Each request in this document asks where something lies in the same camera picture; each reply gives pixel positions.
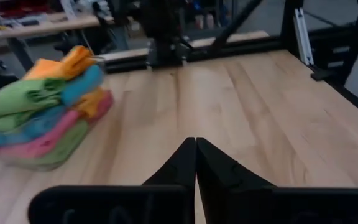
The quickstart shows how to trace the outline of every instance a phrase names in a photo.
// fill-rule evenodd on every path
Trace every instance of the blue towel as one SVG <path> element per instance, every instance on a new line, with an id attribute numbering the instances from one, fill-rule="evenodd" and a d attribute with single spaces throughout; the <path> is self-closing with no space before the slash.
<path id="1" fill-rule="evenodd" d="M 0 147 L 30 142 L 52 130 L 65 114 L 65 106 L 55 106 L 33 114 L 22 126 L 0 133 Z"/>
<path id="2" fill-rule="evenodd" d="M 61 93 L 62 103 L 67 107 L 73 106 L 81 96 L 96 89 L 102 81 L 103 71 L 99 65 L 90 66 L 83 74 L 67 82 Z"/>

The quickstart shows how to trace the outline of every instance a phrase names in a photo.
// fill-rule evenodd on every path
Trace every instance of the wood grain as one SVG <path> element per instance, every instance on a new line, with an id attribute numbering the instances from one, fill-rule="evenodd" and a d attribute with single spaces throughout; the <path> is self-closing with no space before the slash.
<path id="1" fill-rule="evenodd" d="M 0 161 L 0 223 L 60 184 L 139 185 L 188 136 L 280 186 L 358 187 L 358 109 L 287 51 L 107 76 L 115 104 L 51 172 Z M 196 222 L 205 223 L 196 191 Z"/>

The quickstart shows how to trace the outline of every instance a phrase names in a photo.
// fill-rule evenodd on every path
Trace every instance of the pink towel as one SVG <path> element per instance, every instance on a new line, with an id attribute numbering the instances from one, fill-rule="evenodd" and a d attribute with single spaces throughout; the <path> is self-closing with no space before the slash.
<path id="1" fill-rule="evenodd" d="M 107 111 L 109 111 L 110 106 L 113 103 L 114 103 L 114 98 L 111 94 L 111 91 L 106 90 L 104 98 L 99 102 L 98 112 L 93 118 L 89 119 L 90 125 L 95 125 L 96 122 L 98 122 L 98 120 L 102 118 L 107 113 Z"/>
<path id="2" fill-rule="evenodd" d="M 0 147 L 0 156 L 23 159 L 42 157 L 54 149 L 58 140 L 75 124 L 79 117 L 79 112 L 69 110 L 50 132 L 25 144 Z"/>

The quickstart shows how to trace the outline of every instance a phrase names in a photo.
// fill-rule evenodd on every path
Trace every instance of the yellow towel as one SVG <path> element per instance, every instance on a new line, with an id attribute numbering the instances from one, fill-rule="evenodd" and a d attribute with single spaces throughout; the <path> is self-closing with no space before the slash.
<path id="1" fill-rule="evenodd" d="M 38 60 L 23 79 L 64 78 L 70 80 L 96 63 L 91 56 L 91 51 L 86 47 L 73 47 L 61 62 L 46 59 Z"/>
<path id="2" fill-rule="evenodd" d="M 86 119 L 91 119 L 98 113 L 99 102 L 103 100 L 105 94 L 106 91 L 99 87 L 83 95 L 73 107 L 75 110 L 82 112 Z"/>

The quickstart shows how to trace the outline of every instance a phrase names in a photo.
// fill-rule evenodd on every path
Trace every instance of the folded towel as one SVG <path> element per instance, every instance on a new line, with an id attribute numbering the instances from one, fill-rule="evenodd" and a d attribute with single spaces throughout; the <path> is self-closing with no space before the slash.
<path id="1" fill-rule="evenodd" d="M 84 46 L 73 47 L 61 62 L 38 60 L 34 67 L 27 72 L 24 79 L 64 78 L 70 80 L 96 63 L 91 56 L 92 53 Z"/>
<path id="2" fill-rule="evenodd" d="M 15 164 L 25 166 L 53 166 L 61 165 L 80 145 L 88 131 L 88 123 L 84 120 L 78 120 L 70 129 L 66 131 L 60 139 L 57 139 L 55 147 L 48 154 L 36 159 L 13 159 L 4 158 Z"/>
<path id="3" fill-rule="evenodd" d="M 0 147 L 30 142 L 51 131 L 65 114 L 64 106 L 54 106 L 34 114 L 22 126 L 0 133 Z"/>
<path id="4" fill-rule="evenodd" d="M 64 80 L 19 80 L 0 89 L 0 117 L 55 106 Z"/>
<path id="5" fill-rule="evenodd" d="M 95 124 L 99 119 L 101 119 L 107 111 L 109 111 L 111 105 L 114 102 L 114 98 L 112 97 L 111 91 L 106 90 L 104 91 L 104 97 L 98 104 L 98 112 L 88 119 L 90 124 Z"/>
<path id="6" fill-rule="evenodd" d="M 79 112 L 75 110 L 67 111 L 50 132 L 25 144 L 0 147 L 0 156 L 24 159 L 42 157 L 56 146 L 58 140 L 75 124 L 79 116 Z"/>
<path id="7" fill-rule="evenodd" d="M 90 119 L 98 113 L 99 102 L 104 98 L 105 92 L 98 87 L 90 93 L 83 95 L 74 105 L 74 109 L 84 114 L 86 119 Z"/>
<path id="8" fill-rule="evenodd" d="M 82 75 L 67 82 L 62 91 L 62 102 L 66 106 L 73 106 L 81 96 L 96 89 L 103 81 L 103 71 L 98 65 L 90 66 Z"/>

